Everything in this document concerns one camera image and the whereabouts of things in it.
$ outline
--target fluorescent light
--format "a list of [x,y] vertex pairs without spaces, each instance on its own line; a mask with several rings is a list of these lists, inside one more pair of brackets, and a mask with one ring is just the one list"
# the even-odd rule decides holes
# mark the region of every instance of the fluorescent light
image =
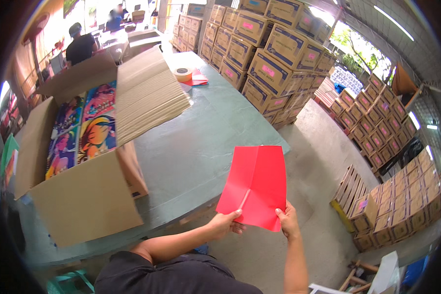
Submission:
[[383,15],[385,15],[388,19],[390,19],[391,22],[393,22],[396,26],[398,26],[410,39],[412,39],[412,41],[414,41],[413,37],[398,23],[396,22],[393,18],[390,17],[390,15],[388,15],[387,13],[385,13],[382,9],[380,9],[379,7],[374,5],[374,8],[376,8],[376,10],[380,13],[382,13]]
[[417,121],[416,116],[413,114],[413,112],[409,112],[408,116],[412,119],[413,124],[415,125],[415,127],[417,128],[417,130],[420,129],[420,123]]
[[433,161],[433,155],[431,154],[431,149],[429,148],[429,145],[426,146],[426,150],[429,154],[429,158],[431,159],[431,161]]

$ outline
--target cardboard box flap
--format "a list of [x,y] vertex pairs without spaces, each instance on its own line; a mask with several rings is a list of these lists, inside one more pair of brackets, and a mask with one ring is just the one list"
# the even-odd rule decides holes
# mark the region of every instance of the cardboard box flap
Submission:
[[22,132],[20,156],[16,164],[15,199],[44,180],[51,132],[59,107],[54,98],[46,99],[32,110]]
[[59,247],[143,224],[116,152],[102,154],[43,181],[30,194]]
[[100,53],[56,74],[40,86],[36,93],[54,96],[60,105],[82,92],[115,80],[117,70],[111,54]]
[[119,66],[116,105],[118,146],[177,117],[190,106],[158,47]]

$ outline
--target red folder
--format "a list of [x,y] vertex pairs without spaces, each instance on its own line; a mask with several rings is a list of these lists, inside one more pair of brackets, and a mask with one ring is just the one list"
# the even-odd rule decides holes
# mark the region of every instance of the red folder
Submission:
[[274,232],[281,229],[275,210],[286,209],[286,167],[281,146],[236,146],[229,177],[216,211],[242,209],[235,221]]

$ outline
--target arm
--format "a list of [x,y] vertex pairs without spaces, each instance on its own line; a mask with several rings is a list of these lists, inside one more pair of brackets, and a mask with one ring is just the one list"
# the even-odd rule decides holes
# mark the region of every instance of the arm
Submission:
[[234,221],[241,214],[241,210],[228,215],[217,214],[207,225],[181,234],[143,241],[130,251],[139,254],[154,265],[166,262],[206,242],[220,239],[229,231],[241,234],[246,227]]
[[308,293],[308,276],[302,237],[297,223],[296,209],[286,201],[286,211],[276,209],[282,232],[287,238],[286,266],[284,267],[284,293]]

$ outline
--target tape roll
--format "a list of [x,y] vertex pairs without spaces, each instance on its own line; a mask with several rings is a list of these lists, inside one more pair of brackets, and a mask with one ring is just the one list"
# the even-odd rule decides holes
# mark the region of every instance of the tape roll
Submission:
[[179,82],[186,82],[189,81],[193,76],[193,71],[189,68],[177,68],[173,71],[173,74],[176,76],[176,79]]

